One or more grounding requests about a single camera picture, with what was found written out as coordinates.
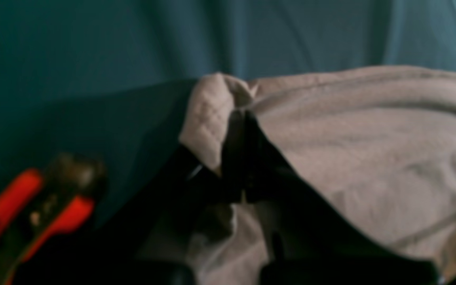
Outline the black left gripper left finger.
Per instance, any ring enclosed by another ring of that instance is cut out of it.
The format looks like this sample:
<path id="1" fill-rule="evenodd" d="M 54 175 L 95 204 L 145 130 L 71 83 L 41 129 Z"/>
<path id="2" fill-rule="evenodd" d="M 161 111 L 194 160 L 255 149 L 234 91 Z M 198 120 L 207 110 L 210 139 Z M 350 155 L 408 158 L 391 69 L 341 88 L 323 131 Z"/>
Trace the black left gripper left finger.
<path id="1" fill-rule="evenodd" d="M 103 227 L 21 266 L 16 285 L 199 285 L 188 245 L 209 206 L 237 197 L 179 147 Z"/>

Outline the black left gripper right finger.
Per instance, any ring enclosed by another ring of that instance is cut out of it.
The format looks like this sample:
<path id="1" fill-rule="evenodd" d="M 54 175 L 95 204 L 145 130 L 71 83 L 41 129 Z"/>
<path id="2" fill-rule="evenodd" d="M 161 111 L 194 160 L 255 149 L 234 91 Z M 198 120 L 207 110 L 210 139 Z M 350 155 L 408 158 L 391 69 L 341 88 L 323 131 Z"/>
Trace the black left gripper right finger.
<path id="1" fill-rule="evenodd" d="M 428 260 L 392 253 L 343 218 L 244 118 L 245 191 L 255 205 L 271 261 L 262 285 L 441 285 Z"/>

